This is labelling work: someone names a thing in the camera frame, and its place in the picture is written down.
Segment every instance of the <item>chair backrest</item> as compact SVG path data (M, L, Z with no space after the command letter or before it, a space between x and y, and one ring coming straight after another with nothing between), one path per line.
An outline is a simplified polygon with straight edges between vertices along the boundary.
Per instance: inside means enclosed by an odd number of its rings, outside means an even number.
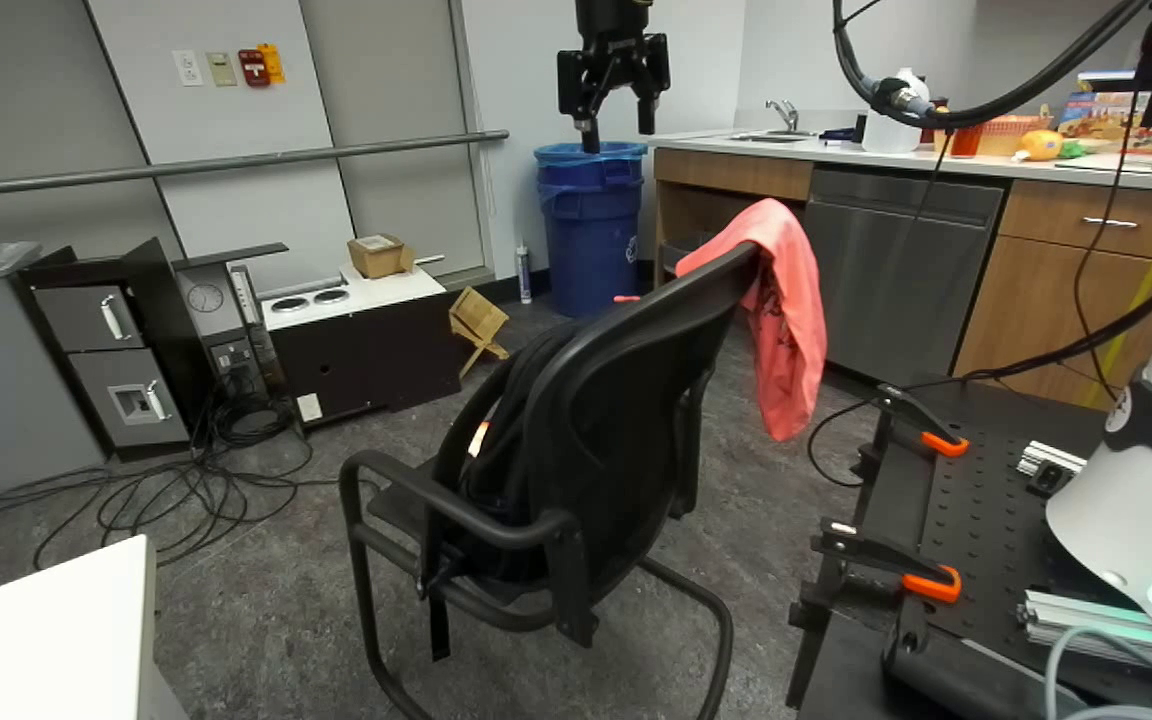
M654 547L664 514L680 509L684 478L697 478L702 397L761 258L756 244L742 244L703 272L610 310L573 337L527 392L527 514L578 514L598 597Z

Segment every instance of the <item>countertop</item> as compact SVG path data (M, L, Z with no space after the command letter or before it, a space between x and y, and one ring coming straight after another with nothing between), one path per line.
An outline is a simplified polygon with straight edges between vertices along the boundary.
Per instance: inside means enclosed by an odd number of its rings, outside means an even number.
M772 160L804 160L804 164L858 164L858 166L903 166L903 170L934 170L936 152L863 152L861 143L769 143L769 141L742 141L756 131L674 131L654 134L654 146L678 152L722 152L722 154L772 154ZM947 175L1003 175L1003 180L1048 180L1048 182L1113 182L1115 154L1094 154L1071 164L1017 164L1017 160L982 160L982 154L945 154L939 170ZM1124 166L1119 189L1152 189L1152 160L1131 160Z

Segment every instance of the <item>cardboard box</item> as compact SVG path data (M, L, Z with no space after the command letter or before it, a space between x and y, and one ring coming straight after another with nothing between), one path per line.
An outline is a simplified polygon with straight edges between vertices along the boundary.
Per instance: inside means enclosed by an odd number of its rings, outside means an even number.
M412 250L409 250L409 244L402 244L402 239L393 239L393 237L361 237L361 239L350 239L350 256L352 256L352 268L355 268L366 280L412 272Z

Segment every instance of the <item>black office chair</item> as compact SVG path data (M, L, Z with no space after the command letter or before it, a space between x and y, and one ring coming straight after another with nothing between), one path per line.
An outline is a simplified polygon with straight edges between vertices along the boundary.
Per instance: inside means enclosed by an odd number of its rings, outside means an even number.
M429 710L379 659L368 550L416 577L438 657L448 652L448 604L503 630L556 624L588 648L598 599L646 568L702 599L722 624L702 707L702 717L717 717L732 666L732 615L722 597L647 560L647 547L664 514L697 505L703 382L756 272L761 249L742 244L703 272L617 308L544 352L519 352L468 399L429 469L385 451L361 451L339 469L368 666L404 717ZM468 454L493 399L519 386L507 379L527 356L541 372L534 369L523 379L518 436L496 436L488 446L493 431L507 424L501 417L507 399L501 399L483 454ZM368 509L366 476L385 478ZM420 550L395 543L375 518L404 528Z

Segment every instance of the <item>chair armrest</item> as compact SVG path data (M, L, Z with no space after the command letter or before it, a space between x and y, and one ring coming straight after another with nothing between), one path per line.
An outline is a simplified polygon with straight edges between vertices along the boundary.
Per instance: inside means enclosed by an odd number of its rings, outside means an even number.
M448 490L443 483L420 476L416 469L385 454L385 451L355 451L344 460L339 469L339 490L355 496L355 478L361 472L371 472L379 478L388 478L393 489L416 496L425 509L441 512L443 518L462 522L464 531L480 534L483 543L519 550L519 547L541 547L556 534L578 531L578 518L568 512L544 512L523 528L507 528L493 514L483 514L480 509L464 505L456 490Z

